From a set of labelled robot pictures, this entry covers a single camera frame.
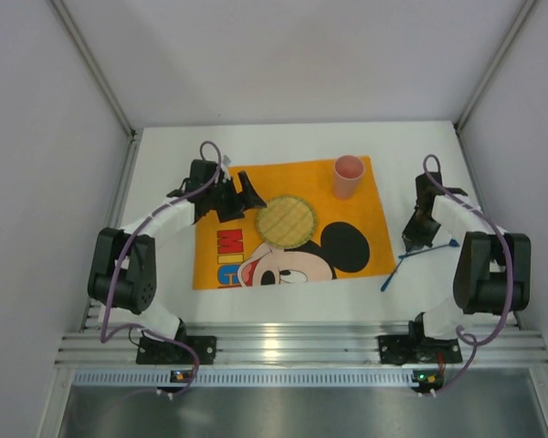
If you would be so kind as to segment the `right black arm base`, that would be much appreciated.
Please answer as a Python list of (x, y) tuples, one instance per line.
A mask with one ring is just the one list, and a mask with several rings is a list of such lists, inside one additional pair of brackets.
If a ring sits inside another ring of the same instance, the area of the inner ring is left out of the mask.
[(462, 362), (458, 341), (428, 337), (420, 316), (408, 322), (406, 334), (382, 335), (377, 341), (382, 364), (403, 366)]

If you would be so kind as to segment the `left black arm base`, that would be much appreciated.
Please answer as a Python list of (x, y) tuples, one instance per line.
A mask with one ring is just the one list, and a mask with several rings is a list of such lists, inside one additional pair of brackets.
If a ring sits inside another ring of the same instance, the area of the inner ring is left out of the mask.
[[(197, 355), (201, 365), (214, 363), (217, 344), (215, 336), (189, 335), (185, 328), (180, 328), (174, 338), (189, 347)], [(188, 350), (173, 343), (145, 334), (135, 341), (131, 331), (129, 331), (128, 340), (137, 349), (135, 361), (138, 365), (193, 365), (195, 363), (193, 355)]]

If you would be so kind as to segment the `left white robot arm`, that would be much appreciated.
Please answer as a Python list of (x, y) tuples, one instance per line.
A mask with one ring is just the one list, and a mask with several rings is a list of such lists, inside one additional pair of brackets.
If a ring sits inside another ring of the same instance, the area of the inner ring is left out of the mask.
[(181, 186), (170, 191), (150, 213), (121, 228), (106, 227), (96, 239), (88, 295), (104, 305), (100, 341), (123, 329), (138, 329), (173, 343), (183, 321), (156, 297), (157, 250), (185, 228), (215, 212), (220, 222), (241, 219), (266, 203), (248, 175), (237, 173), (235, 186), (221, 162), (192, 161)]

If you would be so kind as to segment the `yellow round plate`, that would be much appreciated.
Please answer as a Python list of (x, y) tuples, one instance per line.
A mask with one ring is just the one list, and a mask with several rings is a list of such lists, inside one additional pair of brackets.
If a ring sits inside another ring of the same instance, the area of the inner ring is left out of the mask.
[(278, 249), (294, 249), (314, 236), (318, 217), (303, 198), (281, 195), (267, 201), (267, 207), (259, 210), (255, 224), (264, 243)]

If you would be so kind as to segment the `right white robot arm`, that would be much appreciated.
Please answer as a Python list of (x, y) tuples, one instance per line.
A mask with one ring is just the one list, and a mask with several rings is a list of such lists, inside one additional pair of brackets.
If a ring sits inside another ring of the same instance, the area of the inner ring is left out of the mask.
[(453, 339), (464, 332), (466, 316), (491, 314), (504, 323), (530, 304), (531, 239), (493, 224), (460, 188), (442, 185), (440, 172), (416, 177), (416, 205), (402, 233), (410, 256), (430, 249), (437, 232), (447, 231), (460, 248), (452, 296), (418, 316), (424, 335)]

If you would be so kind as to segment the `pink plastic cup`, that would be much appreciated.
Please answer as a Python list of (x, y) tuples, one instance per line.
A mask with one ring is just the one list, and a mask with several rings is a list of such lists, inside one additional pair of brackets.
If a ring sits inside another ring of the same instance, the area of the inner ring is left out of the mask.
[(356, 156), (343, 155), (333, 165), (333, 194), (342, 200), (351, 198), (365, 172), (363, 161)]

